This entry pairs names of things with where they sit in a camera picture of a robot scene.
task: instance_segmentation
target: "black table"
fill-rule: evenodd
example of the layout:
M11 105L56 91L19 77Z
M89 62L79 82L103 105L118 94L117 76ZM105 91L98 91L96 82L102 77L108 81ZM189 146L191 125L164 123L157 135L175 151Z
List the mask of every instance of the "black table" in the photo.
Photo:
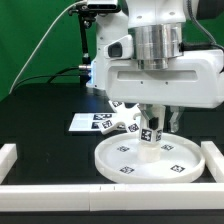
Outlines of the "black table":
M107 136L68 132L75 113L112 112L108 99L79 84L29 84L0 102L0 144L16 143L18 160L3 185L108 184L95 168L95 147ZM178 134L224 149L224 107L188 109ZM208 170L198 182L214 181ZM0 223L224 223L224 211L0 213Z

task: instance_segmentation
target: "green backdrop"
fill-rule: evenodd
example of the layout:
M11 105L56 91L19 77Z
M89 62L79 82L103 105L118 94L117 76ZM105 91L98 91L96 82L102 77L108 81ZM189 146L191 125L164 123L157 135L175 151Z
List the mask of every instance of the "green backdrop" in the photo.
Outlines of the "green backdrop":
M54 21L74 0L1 0L0 1L0 100L5 97L16 75ZM202 24L224 45L224 13ZM95 56L95 29L88 30L90 56ZM205 40L190 22L185 25L184 39ZM81 63L81 44L77 16L67 14L57 23L23 78L50 75ZM77 82L78 79L59 78L57 82Z

